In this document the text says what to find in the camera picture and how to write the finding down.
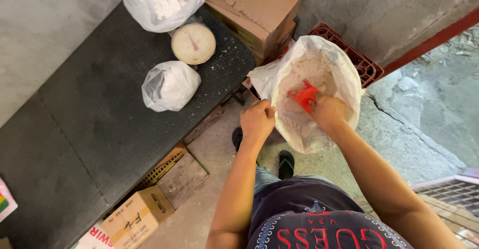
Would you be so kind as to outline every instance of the person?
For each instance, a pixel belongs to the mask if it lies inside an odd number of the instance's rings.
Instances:
[[[233,136],[238,153],[218,200],[207,249],[465,248],[347,124],[342,100],[317,94],[311,108],[381,221],[325,178],[292,177],[294,159],[289,153],[280,154],[281,179],[256,165],[275,125],[276,107],[263,99],[241,113],[241,129]]]

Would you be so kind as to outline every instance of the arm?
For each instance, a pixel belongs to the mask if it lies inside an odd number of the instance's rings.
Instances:
[[[415,248],[465,248],[401,175],[346,122],[346,104],[316,95],[311,115],[338,145],[364,197],[383,222]]]
[[[241,113],[243,141],[219,195],[215,216],[208,234],[208,249],[245,248],[251,211],[256,157],[274,124],[276,107],[268,100],[254,102]]]

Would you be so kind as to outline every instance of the plastic bag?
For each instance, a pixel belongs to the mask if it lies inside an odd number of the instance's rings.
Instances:
[[[287,95],[303,90],[303,80],[326,95],[342,99],[347,105],[348,124],[356,128],[363,94],[361,80],[344,51],[324,38],[300,37],[281,60],[255,68],[248,76],[260,97],[277,107],[276,129],[298,152],[317,153],[334,146],[313,118]]]
[[[123,0],[128,12],[147,31],[168,32],[183,24],[205,0]]]
[[[156,65],[141,86],[143,102],[154,111],[179,111],[201,83],[200,75],[182,61]]]

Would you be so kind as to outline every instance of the hand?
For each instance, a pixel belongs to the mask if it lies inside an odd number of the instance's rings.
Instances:
[[[346,104],[338,98],[322,95],[320,92],[315,95],[316,102],[310,100],[311,116],[320,128],[326,133],[346,122]]]
[[[274,128],[274,124],[276,124],[275,113],[276,107],[271,106],[267,99],[256,100],[248,109],[242,111],[243,140],[261,142],[261,145],[263,145]]]

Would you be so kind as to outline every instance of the concrete floor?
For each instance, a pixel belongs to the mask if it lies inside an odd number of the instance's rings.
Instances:
[[[252,101],[249,93],[243,94]],[[464,167],[454,155],[424,136],[407,121],[378,109],[369,97],[363,97],[357,132],[384,156],[410,183],[419,183],[456,174]],[[209,177],[195,190],[140,248],[204,248],[215,206],[235,159],[231,132],[239,126],[241,106],[229,103],[224,116],[188,149],[209,172]],[[277,173],[277,155],[289,150],[296,159],[295,174],[319,174],[340,185],[350,195],[359,190],[338,148],[317,154],[298,154],[273,131],[259,155],[260,165]]]
[[[479,36],[479,26],[475,30]],[[467,166],[479,168],[479,49],[443,44],[383,82],[395,85],[378,98]]]

